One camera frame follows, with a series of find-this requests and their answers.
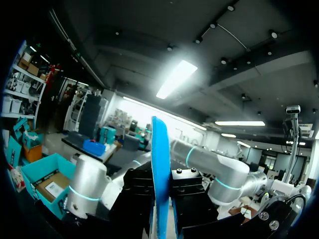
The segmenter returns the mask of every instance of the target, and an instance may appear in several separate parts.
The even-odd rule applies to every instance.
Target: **teal box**
[[[23,133],[23,136],[22,136],[22,143],[27,146],[28,149],[31,149],[35,146],[38,146],[40,144],[42,144],[43,142],[43,134],[37,134],[35,132],[28,132],[28,135],[30,136],[38,136],[38,138],[36,140],[32,140],[31,138],[27,137],[25,135],[25,132]]]
[[[60,220],[64,217],[65,211],[63,210],[63,202],[69,193],[69,187],[51,203],[42,194],[35,189],[33,183],[39,181],[43,177],[53,173],[57,170],[72,180],[75,171],[75,165],[67,161],[61,155],[55,153],[36,162],[23,166],[21,172],[24,178],[25,187],[28,193],[34,199],[40,199],[42,203]]]
[[[5,155],[8,164],[10,164],[14,168],[17,167],[19,164],[20,153],[21,145],[17,141],[15,141],[12,136],[10,136],[8,149],[6,150]]]

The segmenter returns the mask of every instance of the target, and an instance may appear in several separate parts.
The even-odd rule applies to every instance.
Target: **blue bin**
[[[23,166],[21,168],[21,172],[28,193],[34,199],[40,199],[57,218],[62,219],[65,215],[65,212],[63,211],[63,202],[69,192],[69,187],[66,187],[52,203],[42,196],[38,190],[34,191],[32,189],[32,183],[35,183],[37,180],[50,174],[56,169],[68,179],[73,179],[75,165],[57,153]]]

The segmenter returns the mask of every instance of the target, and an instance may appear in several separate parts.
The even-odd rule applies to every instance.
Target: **white wall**
[[[151,123],[152,116],[156,116],[165,122],[169,137],[180,138],[182,134],[182,138],[189,143],[197,142],[201,145],[203,136],[206,134],[205,131],[199,129],[194,130],[194,126],[171,118],[156,110],[124,100],[123,97],[120,96],[115,96],[114,103],[112,107],[110,107],[110,115],[115,113],[116,108],[127,112],[129,116],[132,116],[132,119],[138,121],[138,127],[141,128],[145,128],[148,123]]]

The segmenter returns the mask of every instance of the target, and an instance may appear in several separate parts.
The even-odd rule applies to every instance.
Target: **teal cardboard box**
[[[8,164],[10,164],[14,168],[17,167],[19,164],[20,153],[21,145],[17,141],[15,141],[12,136],[10,136],[8,149],[6,150],[5,155]]]
[[[58,172],[62,173],[69,180],[72,180],[74,171],[75,165],[57,153],[21,168],[25,187],[28,193],[34,199],[40,199],[42,203],[60,220],[65,215],[63,202],[67,197],[69,187],[66,187],[52,202],[49,202],[35,187]]]

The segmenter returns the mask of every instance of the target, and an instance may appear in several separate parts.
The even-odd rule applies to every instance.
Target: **spotlight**
[[[119,36],[119,35],[121,35],[121,33],[122,33],[121,30],[117,30],[117,31],[115,32],[115,35]]]
[[[174,48],[174,47],[173,47],[172,45],[168,45],[168,46],[167,46],[167,50],[168,50],[168,51],[173,51],[173,48]]]
[[[270,33],[270,35],[271,35],[271,37],[273,39],[277,39],[278,38],[278,33],[275,32],[274,30],[269,30],[269,33]]]
[[[200,44],[202,42],[203,38],[199,37],[195,40],[196,44]]]
[[[233,5],[229,5],[229,6],[227,6],[227,10],[234,11],[235,7]]]
[[[220,59],[221,64],[226,65],[227,64],[227,59],[225,57],[222,57]]]
[[[217,26],[217,23],[211,23],[211,24],[209,25],[209,27],[210,27],[211,29],[215,29],[216,26]]]

